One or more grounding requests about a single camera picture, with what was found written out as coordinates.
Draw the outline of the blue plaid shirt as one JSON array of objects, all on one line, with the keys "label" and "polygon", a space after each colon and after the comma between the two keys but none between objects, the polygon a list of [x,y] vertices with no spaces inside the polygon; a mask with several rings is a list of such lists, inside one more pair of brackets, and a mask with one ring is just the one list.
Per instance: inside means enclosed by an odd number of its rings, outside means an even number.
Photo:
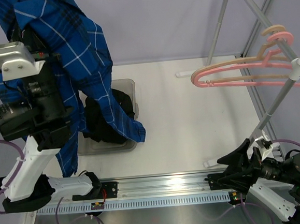
[{"label": "blue plaid shirt", "polygon": [[74,0],[0,0],[0,26],[7,38],[14,27],[30,26],[61,56],[53,64],[63,102],[72,106],[71,136],[56,154],[64,177],[78,170],[78,134],[87,128],[79,93],[101,100],[111,89],[113,61],[102,28]]}]

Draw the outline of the black shirt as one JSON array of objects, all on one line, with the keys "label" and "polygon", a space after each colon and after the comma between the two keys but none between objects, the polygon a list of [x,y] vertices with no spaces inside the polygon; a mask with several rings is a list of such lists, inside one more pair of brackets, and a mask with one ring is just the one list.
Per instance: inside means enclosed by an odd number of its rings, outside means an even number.
[{"label": "black shirt", "polygon": [[[98,100],[98,98],[87,98],[93,99],[98,104],[105,122],[110,125],[115,130],[115,132],[135,142],[140,142],[144,139],[144,136],[140,133],[140,124],[133,118],[129,117],[128,114],[122,109],[122,107],[119,105],[119,102],[115,99],[112,93],[112,89],[107,91],[107,95],[104,96],[101,100]],[[89,127],[87,123],[86,114],[85,121],[87,129],[83,132],[94,132],[94,130],[92,130],[92,128]]]}]

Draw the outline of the beige wooden hanger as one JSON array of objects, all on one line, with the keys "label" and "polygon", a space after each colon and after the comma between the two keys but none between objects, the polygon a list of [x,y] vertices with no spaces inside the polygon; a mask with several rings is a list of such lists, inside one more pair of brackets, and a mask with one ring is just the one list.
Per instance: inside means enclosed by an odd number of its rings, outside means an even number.
[{"label": "beige wooden hanger", "polygon": [[203,77],[215,73],[248,68],[292,69],[292,66],[289,63],[286,63],[287,58],[280,55],[282,50],[280,48],[273,49],[273,47],[278,46],[280,42],[285,42],[291,46],[294,42],[292,33],[288,32],[283,25],[279,24],[268,27],[262,32],[262,35],[270,36],[267,37],[266,42],[260,47],[256,56],[241,57],[233,61],[212,64],[198,69],[191,75],[191,83],[199,88],[282,85],[283,82],[278,80],[287,79],[289,77],[288,74],[258,74],[253,76],[203,80]]}]

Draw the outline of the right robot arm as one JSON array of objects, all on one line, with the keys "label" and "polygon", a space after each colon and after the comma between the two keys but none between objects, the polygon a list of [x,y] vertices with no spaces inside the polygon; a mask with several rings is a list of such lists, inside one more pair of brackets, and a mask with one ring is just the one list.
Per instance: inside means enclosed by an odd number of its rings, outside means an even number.
[{"label": "right robot arm", "polygon": [[300,143],[293,140],[250,139],[219,158],[222,173],[206,176],[211,190],[230,189],[232,200],[245,206],[251,194],[269,208],[283,224],[300,224]]}]

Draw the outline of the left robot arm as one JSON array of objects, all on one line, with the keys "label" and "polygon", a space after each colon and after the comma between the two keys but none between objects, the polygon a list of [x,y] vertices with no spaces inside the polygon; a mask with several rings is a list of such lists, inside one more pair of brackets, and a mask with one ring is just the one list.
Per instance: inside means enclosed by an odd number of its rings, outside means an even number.
[{"label": "left robot arm", "polygon": [[70,196],[74,201],[99,197],[102,185],[86,172],[78,177],[44,175],[49,161],[71,137],[69,115],[73,108],[62,101],[51,64],[60,56],[51,52],[28,26],[15,25],[6,44],[0,44],[0,74],[3,82],[20,79],[22,99],[0,104],[2,142],[25,137],[15,166],[0,178],[7,214],[36,211],[51,200]]}]

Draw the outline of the clear plastic bin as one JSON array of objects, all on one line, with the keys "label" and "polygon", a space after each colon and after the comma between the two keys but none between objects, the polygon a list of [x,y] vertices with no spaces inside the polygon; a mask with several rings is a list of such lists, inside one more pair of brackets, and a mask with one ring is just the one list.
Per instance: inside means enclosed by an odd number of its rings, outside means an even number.
[{"label": "clear plastic bin", "polygon": [[[112,93],[122,109],[129,117],[136,120],[139,109],[135,99],[135,82],[131,79],[114,80],[111,87]],[[125,153],[136,147],[135,141],[121,136],[105,122],[98,104],[93,99],[85,98],[85,114],[87,123],[94,132],[79,134],[79,155]]]}]

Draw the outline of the metal clothes rack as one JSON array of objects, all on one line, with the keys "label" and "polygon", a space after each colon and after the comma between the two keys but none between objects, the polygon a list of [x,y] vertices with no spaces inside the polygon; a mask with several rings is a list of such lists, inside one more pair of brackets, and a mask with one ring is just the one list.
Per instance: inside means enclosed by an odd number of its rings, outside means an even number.
[{"label": "metal clothes rack", "polygon": [[[276,109],[282,103],[292,87],[300,87],[300,57],[292,50],[294,36],[288,32],[285,26],[273,25],[265,13],[258,7],[254,0],[244,0],[252,10],[258,21],[265,27],[261,35],[266,37],[266,42],[260,47],[256,56],[241,57],[233,61],[213,64],[212,58],[217,45],[218,36],[222,26],[228,0],[223,0],[215,28],[214,39],[208,54],[206,66],[190,72],[177,73],[178,78],[190,77],[191,83],[199,88],[213,87],[255,87],[255,86],[280,86],[282,89],[274,100],[268,111],[266,111],[252,132],[249,141],[256,143],[263,158],[267,158],[272,152],[272,147],[265,143],[266,135],[263,129],[273,116]],[[288,69],[286,74],[248,74],[240,77],[218,78],[205,81],[203,78],[215,73],[228,72],[231,70],[241,70],[249,68],[270,68]]]}]

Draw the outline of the aluminium mounting rail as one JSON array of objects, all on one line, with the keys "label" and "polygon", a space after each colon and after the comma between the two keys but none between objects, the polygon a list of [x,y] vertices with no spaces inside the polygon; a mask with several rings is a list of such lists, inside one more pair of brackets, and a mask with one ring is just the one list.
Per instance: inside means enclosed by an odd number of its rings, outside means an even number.
[{"label": "aluminium mounting rail", "polygon": [[229,187],[209,187],[208,176],[220,177],[223,170],[205,170],[186,173],[172,173],[166,175],[151,175],[145,177],[126,177],[103,179],[95,185],[78,183],[77,185],[58,189],[51,189],[47,193],[38,195],[38,200],[26,205],[28,211],[37,211],[48,204],[56,203],[61,197],[65,202],[88,203],[106,198],[106,200],[143,199],[152,197],[166,197],[192,195],[210,191],[226,191]]}]

